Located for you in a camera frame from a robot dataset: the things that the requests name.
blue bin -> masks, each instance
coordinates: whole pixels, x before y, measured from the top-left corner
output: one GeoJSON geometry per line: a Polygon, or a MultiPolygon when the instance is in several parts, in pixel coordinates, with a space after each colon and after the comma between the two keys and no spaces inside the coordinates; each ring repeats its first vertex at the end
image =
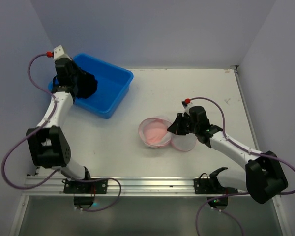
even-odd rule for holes
{"type": "MultiPolygon", "coordinates": [[[[99,117],[109,119],[129,91],[132,72],[84,53],[76,55],[73,60],[98,80],[97,92],[87,99],[76,99],[75,104],[99,117]]],[[[52,87],[51,81],[48,89],[51,91],[52,87]]]]}

white table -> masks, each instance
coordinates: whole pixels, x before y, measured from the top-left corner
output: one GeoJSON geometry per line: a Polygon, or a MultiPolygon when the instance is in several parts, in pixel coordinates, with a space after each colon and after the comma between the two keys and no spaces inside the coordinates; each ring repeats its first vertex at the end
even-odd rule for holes
{"type": "MultiPolygon", "coordinates": [[[[235,139],[254,147],[253,137],[233,70],[223,69],[133,69],[129,93],[113,116],[102,119],[74,106],[63,126],[72,158],[101,177],[198,177],[226,166],[240,166],[223,154],[197,142],[190,152],[172,147],[145,147],[138,135],[141,121],[166,115],[172,121],[182,112],[181,101],[208,97],[224,110],[226,130],[235,139]]],[[[210,122],[222,125],[218,109],[207,101],[210,122]]],[[[51,170],[41,169],[40,176],[51,170]]]]}

pink fabric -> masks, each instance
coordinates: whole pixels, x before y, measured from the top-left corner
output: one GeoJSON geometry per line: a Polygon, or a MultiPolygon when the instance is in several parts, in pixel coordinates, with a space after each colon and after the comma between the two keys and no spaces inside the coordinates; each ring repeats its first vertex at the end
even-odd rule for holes
{"type": "Polygon", "coordinates": [[[161,120],[156,119],[143,128],[144,137],[148,144],[156,144],[161,142],[167,133],[167,125],[161,120]]]}

robotic arm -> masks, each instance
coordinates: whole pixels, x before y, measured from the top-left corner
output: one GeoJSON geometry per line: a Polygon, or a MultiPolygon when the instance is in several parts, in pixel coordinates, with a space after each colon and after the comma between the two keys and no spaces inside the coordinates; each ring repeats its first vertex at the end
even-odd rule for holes
{"type": "MultiPolygon", "coordinates": [[[[278,161],[251,155],[250,152],[262,152],[232,139],[236,144],[249,150],[249,153],[242,151],[227,140],[230,137],[224,136],[222,128],[210,124],[203,107],[193,106],[189,99],[182,104],[185,108],[184,113],[177,114],[168,131],[176,135],[195,134],[200,143],[225,154],[245,170],[239,172],[222,167],[212,172],[208,180],[212,188],[232,187],[247,190],[255,201],[263,204],[288,187],[278,161]]],[[[271,151],[265,154],[276,157],[271,151]]]]}
{"type": "MultiPolygon", "coordinates": [[[[89,179],[86,167],[71,159],[70,146],[61,130],[68,111],[76,98],[88,98],[97,91],[97,80],[94,75],[79,68],[65,53],[62,46],[54,48],[53,59],[57,75],[53,79],[52,98],[40,127],[50,115],[54,103],[57,108],[48,124],[28,139],[29,150],[34,165],[44,168],[60,169],[66,177],[89,179]]],[[[36,128],[27,130],[30,134],[36,128]]]]}

blue plastic tray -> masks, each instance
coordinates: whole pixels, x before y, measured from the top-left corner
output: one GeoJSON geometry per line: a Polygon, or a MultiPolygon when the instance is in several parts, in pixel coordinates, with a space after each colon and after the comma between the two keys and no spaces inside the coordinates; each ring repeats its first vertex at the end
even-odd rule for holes
{"type": "MultiPolygon", "coordinates": [[[[73,60],[98,80],[97,92],[87,99],[76,99],[75,104],[99,117],[109,119],[129,91],[132,72],[84,53],[76,55],[73,60]]],[[[51,90],[52,87],[51,81],[48,89],[51,90]]]]}

